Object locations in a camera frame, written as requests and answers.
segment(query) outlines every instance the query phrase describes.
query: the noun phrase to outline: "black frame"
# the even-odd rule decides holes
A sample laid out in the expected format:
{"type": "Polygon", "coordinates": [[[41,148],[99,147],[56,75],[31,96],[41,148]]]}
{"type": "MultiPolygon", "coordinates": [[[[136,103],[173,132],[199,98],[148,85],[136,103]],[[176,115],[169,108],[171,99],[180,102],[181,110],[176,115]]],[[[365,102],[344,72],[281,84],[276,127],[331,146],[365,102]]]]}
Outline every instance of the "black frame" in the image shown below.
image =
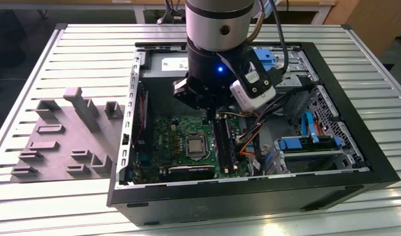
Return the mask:
{"type": "MultiPolygon", "coordinates": [[[[255,42],[255,45],[279,46],[275,42],[255,42]]],[[[149,46],[183,46],[184,42],[176,43],[137,43],[136,47],[149,46]]],[[[193,184],[181,186],[157,185],[136,189],[115,189],[116,183],[116,165],[113,165],[111,175],[111,186],[108,193],[108,206],[113,204],[128,203],[148,204],[151,201],[187,199],[187,198],[204,198],[223,195],[260,193],[271,191],[284,191],[305,188],[324,188],[333,186],[344,186],[345,192],[339,196],[328,196],[324,200],[316,201],[316,206],[309,206],[304,209],[319,209],[328,206],[348,195],[359,192],[364,188],[364,184],[372,185],[371,190],[381,189],[395,182],[400,181],[400,177],[388,161],[387,156],[371,134],[371,131],[352,105],[352,102],[337,82],[337,79],[323,59],[323,56],[311,42],[291,42],[288,46],[300,46],[300,50],[307,55],[313,70],[323,82],[331,100],[336,106],[341,120],[352,137],[356,141],[363,156],[369,162],[371,171],[355,172],[331,175],[297,175],[296,177],[271,178],[271,179],[253,179],[252,181],[240,182],[215,182],[211,184],[193,184]]]]}

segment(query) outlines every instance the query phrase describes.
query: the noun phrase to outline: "cpu socket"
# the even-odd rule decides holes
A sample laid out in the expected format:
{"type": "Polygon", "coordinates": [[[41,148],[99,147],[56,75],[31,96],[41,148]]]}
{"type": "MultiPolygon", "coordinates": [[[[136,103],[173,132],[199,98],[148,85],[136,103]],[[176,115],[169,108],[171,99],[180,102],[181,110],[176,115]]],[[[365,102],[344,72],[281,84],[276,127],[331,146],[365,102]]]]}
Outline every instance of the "cpu socket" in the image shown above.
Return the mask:
{"type": "Polygon", "coordinates": [[[187,136],[187,157],[192,160],[201,160],[207,156],[205,137],[203,134],[187,136]]]}

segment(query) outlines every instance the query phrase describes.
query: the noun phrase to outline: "aluminum slotted worktable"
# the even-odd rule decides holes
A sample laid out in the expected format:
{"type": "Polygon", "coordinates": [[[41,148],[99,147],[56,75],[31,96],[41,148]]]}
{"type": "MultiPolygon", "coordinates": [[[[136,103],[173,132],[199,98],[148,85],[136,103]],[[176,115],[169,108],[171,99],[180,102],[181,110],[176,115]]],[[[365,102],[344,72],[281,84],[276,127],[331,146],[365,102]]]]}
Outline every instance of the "aluminum slotted worktable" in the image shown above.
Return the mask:
{"type": "MultiPolygon", "coordinates": [[[[287,41],[315,42],[401,178],[397,81],[352,29],[287,25],[284,35],[287,41]]],[[[401,181],[328,210],[143,228],[105,206],[109,179],[9,182],[39,119],[39,100],[68,106],[65,87],[81,87],[95,105],[112,100],[125,105],[135,43],[185,40],[183,25],[59,24],[0,130],[0,234],[401,235],[401,181]]],[[[276,27],[264,26],[256,41],[279,41],[276,27]]]]}

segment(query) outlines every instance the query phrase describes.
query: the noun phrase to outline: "green circuit board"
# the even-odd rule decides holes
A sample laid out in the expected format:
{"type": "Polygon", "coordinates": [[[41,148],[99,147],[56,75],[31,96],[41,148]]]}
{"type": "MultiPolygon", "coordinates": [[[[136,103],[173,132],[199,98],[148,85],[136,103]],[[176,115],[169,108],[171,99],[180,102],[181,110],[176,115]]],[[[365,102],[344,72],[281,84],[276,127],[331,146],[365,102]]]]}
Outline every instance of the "green circuit board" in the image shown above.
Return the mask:
{"type": "MultiPolygon", "coordinates": [[[[239,120],[229,118],[232,135],[236,137],[241,133],[239,120]]],[[[221,173],[219,159],[215,152],[215,140],[212,125],[203,117],[159,118],[155,121],[153,133],[152,168],[141,170],[145,176],[145,183],[159,182],[159,169],[177,165],[212,165],[216,168],[215,178],[248,176],[248,163],[237,163],[237,170],[233,173],[221,173]],[[196,137],[204,140],[205,156],[203,158],[189,158],[187,155],[187,138],[196,137]]]]}

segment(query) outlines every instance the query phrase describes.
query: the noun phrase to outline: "white label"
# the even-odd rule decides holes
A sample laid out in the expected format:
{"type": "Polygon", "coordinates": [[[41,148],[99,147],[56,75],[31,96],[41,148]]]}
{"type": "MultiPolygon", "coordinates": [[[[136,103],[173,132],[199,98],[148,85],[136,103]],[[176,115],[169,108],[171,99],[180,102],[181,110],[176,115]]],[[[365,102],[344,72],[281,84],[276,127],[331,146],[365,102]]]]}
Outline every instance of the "white label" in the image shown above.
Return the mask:
{"type": "Polygon", "coordinates": [[[112,0],[112,3],[131,3],[131,0],[112,0]]]}
{"type": "Polygon", "coordinates": [[[175,90],[180,89],[181,86],[184,86],[187,84],[187,80],[188,80],[188,78],[185,78],[183,81],[179,82],[179,84],[176,84],[175,90]]]}
{"type": "Polygon", "coordinates": [[[257,170],[260,170],[260,163],[259,163],[259,161],[255,159],[255,161],[253,161],[253,166],[255,166],[255,168],[257,169],[257,170]]]}
{"type": "Polygon", "coordinates": [[[335,5],[336,3],[332,1],[321,1],[319,2],[320,5],[335,5]]]}
{"type": "Polygon", "coordinates": [[[188,58],[164,58],[161,61],[163,71],[188,70],[188,58]]]}
{"type": "Polygon", "coordinates": [[[256,70],[253,70],[251,73],[248,73],[245,75],[245,78],[247,78],[248,82],[251,84],[253,84],[259,80],[259,74],[257,74],[256,70]]]}

